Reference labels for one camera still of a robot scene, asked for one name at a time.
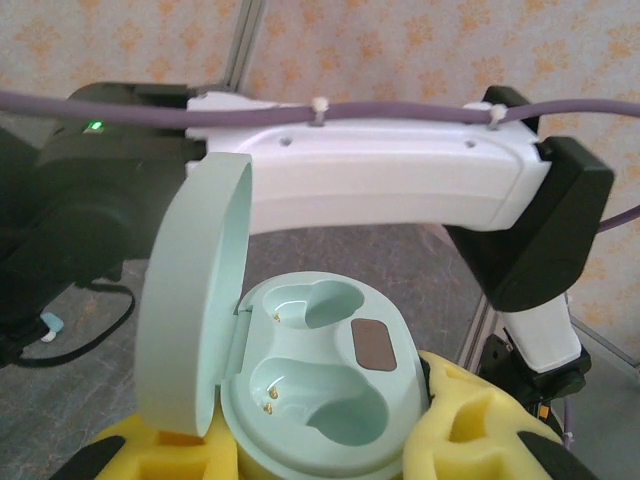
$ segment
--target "yellow foam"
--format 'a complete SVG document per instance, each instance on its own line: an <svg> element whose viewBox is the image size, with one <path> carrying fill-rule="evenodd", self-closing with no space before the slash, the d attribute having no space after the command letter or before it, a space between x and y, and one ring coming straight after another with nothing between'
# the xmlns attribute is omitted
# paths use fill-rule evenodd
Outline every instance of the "yellow foam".
<svg viewBox="0 0 640 480"><path fill-rule="evenodd" d="M511 396L443 358L431 367L431 408L404 448L405 480L511 480L550 477L518 438L527 430L560 438Z"/></svg>
<svg viewBox="0 0 640 480"><path fill-rule="evenodd" d="M216 413L204 438L158 432L133 415L103 431L96 441L120 435L126 443L97 480L242 480L236 441Z"/></svg>

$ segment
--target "floral wallpaper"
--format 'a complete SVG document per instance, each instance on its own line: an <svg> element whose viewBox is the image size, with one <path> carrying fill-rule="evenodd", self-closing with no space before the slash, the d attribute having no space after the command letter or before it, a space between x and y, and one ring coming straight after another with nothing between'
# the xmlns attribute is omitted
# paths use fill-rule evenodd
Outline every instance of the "floral wallpaper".
<svg viewBox="0 0 640 480"><path fill-rule="evenodd" d="M503 83L532 101L640 101L637 0L269 0L243 90L308 102L462 105ZM541 135L580 139L617 172L605 217L640 203L640 124L571 114ZM600 235L570 292L577 318L640 360L640 221Z"/></svg>
<svg viewBox="0 0 640 480"><path fill-rule="evenodd" d="M3 0L0 87L67 96L98 80L215 83L241 0ZM242 90L307 102L461 105L494 83L532 100L640 101L637 0L266 0ZM605 217L640 203L638 123L559 115L617 171ZM574 314L640 361L640 221L600 235Z"/></svg>
<svg viewBox="0 0 640 480"><path fill-rule="evenodd" d="M222 80L240 0L2 0L0 87Z"/></svg>

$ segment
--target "gray floor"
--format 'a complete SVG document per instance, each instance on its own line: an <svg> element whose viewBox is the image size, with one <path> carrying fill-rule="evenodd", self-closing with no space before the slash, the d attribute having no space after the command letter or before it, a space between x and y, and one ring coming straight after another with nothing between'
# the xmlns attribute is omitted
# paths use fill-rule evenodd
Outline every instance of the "gray floor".
<svg viewBox="0 0 640 480"><path fill-rule="evenodd" d="M578 331L593 364L587 385L571 398L571 451L601 479L637 480L640 472L640 374L604 345ZM562 413L561 401L554 409Z"/></svg>
<svg viewBox="0 0 640 480"><path fill-rule="evenodd" d="M131 262L124 282L137 293L145 262ZM418 347L453 359L473 314L479 287L463 261L418 226L315 229L252 238L245 290L281 273L321 270L361 280L404 314ZM66 330L30 356L81 345L126 308L113 295L69 290L51 311ZM97 350L64 367L0 370L0 478L46 479L77 449L135 409L131 320Z"/></svg>

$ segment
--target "black cable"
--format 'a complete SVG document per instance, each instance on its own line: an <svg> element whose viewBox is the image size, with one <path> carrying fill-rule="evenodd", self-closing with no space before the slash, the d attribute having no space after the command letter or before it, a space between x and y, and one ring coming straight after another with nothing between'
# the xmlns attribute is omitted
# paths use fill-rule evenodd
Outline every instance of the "black cable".
<svg viewBox="0 0 640 480"><path fill-rule="evenodd" d="M13 360L13 364L18 367L23 368L50 368L50 367L59 367L60 365L65 365L69 362L72 362L82 355L89 353L91 350L96 348L102 342L104 342L109 336L115 332L118 328L120 328L128 319L131 317L131 314L136 308L136 297L130 288L125 287L124 285L111 285L106 283L90 283L87 287L88 290L99 293L120 293L123 295L128 295L131 299L129 303L129 307L124 312L124 314L109 328L107 328L104 332L98 335L96 338L91 340L90 342L84 344L83 346L72 350L68 353L64 353L62 355L58 355L55 357L48 358L22 358L19 357Z"/></svg>

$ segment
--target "mint green charging case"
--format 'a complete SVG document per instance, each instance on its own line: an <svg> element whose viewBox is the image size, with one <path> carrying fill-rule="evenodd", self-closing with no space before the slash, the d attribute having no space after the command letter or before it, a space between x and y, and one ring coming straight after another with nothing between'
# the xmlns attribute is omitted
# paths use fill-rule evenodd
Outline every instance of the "mint green charging case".
<svg viewBox="0 0 640 480"><path fill-rule="evenodd" d="M139 412L203 436L219 398L242 452L275 476L392 478L428 405L407 325L380 292L330 273L240 299L251 189L250 156L209 154L169 207L140 308Z"/></svg>

